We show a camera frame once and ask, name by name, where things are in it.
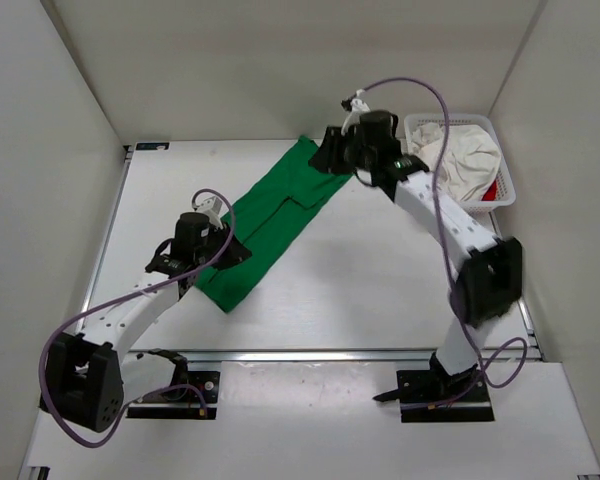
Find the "red cloth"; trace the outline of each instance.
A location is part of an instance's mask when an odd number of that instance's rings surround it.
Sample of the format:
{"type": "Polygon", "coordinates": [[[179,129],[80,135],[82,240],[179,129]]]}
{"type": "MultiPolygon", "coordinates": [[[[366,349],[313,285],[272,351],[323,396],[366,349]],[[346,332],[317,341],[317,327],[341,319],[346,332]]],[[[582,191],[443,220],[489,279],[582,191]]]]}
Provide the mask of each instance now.
{"type": "Polygon", "coordinates": [[[489,190],[483,195],[482,200],[485,202],[493,202],[496,199],[496,193],[498,193],[498,183],[494,180],[489,190]]]}

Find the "white wall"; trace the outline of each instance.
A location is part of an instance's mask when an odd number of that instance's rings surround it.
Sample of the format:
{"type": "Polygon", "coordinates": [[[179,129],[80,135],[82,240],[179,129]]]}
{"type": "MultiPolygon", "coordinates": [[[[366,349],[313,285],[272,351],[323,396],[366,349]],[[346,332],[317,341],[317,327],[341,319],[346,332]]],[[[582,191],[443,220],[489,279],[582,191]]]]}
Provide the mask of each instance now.
{"type": "Polygon", "coordinates": [[[492,119],[518,193],[500,218],[600,460],[600,0],[549,1],[492,119]]]}
{"type": "Polygon", "coordinates": [[[0,0],[0,480],[16,478],[36,364],[75,311],[124,152],[36,0],[0,0]]]}
{"type": "MultiPolygon", "coordinates": [[[[486,114],[538,0],[55,0],[125,142],[322,137],[340,100],[392,75],[486,114]]],[[[418,87],[373,105],[437,111],[418,87]]]]}

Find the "white cloth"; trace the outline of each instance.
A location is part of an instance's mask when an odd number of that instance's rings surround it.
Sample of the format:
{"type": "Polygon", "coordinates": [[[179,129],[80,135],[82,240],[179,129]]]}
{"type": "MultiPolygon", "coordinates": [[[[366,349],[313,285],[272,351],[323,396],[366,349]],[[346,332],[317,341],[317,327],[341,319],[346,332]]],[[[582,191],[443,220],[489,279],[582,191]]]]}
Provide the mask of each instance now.
{"type": "MultiPolygon", "coordinates": [[[[431,171],[442,146],[442,128],[437,123],[418,127],[411,137],[409,152],[417,155],[431,171]]],[[[500,169],[502,153],[491,136],[478,125],[449,129],[439,184],[453,199],[482,200],[500,169]]]]}

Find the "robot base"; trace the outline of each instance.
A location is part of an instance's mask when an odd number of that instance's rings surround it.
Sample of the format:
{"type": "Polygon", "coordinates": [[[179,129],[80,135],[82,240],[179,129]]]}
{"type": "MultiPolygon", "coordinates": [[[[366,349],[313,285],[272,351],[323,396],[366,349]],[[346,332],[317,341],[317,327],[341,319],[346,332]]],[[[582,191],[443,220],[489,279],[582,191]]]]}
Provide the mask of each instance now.
{"type": "MultiPolygon", "coordinates": [[[[402,423],[493,422],[495,420],[489,391],[484,382],[478,382],[464,397],[448,406],[409,409],[409,406],[414,404],[443,401],[449,398],[449,392],[441,392],[439,377],[431,370],[399,370],[397,376],[402,423]]],[[[457,387],[457,393],[466,388],[462,385],[457,387]]]]}

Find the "white basket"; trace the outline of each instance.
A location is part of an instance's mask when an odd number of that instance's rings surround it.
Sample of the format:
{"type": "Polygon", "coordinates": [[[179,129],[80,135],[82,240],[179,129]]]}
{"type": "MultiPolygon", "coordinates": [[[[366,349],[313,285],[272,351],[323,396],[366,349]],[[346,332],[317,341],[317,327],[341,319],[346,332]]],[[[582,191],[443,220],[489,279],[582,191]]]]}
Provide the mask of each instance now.
{"type": "MultiPolygon", "coordinates": [[[[496,132],[493,129],[491,121],[487,117],[483,115],[452,113],[449,115],[449,120],[451,121],[451,125],[478,125],[484,128],[485,131],[489,135],[491,135],[493,141],[496,142],[496,145],[498,145],[500,152],[502,152],[502,147],[500,147],[500,143],[498,142],[496,132]]],[[[414,115],[407,115],[405,117],[404,129],[405,134],[407,136],[407,145],[409,146],[409,151],[411,151],[411,145],[413,143],[413,132],[415,132],[419,126],[431,122],[443,125],[444,118],[442,114],[435,113],[420,113],[414,115]]],[[[472,200],[470,202],[458,203],[466,212],[475,215],[478,213],[489,213],[495,208],[511,205],[513,202],[516,201],[516,191],[513,188],[513,182],[511,181],[511,175],[509,175],[507,163],[504,160],[504,154],[502,155],[502,161],[500,162],[500,170],[498,170],[498,175],[496,176],[496,186],[496,199],[491,202],[484,202],[482,200],[472,200]]]]}

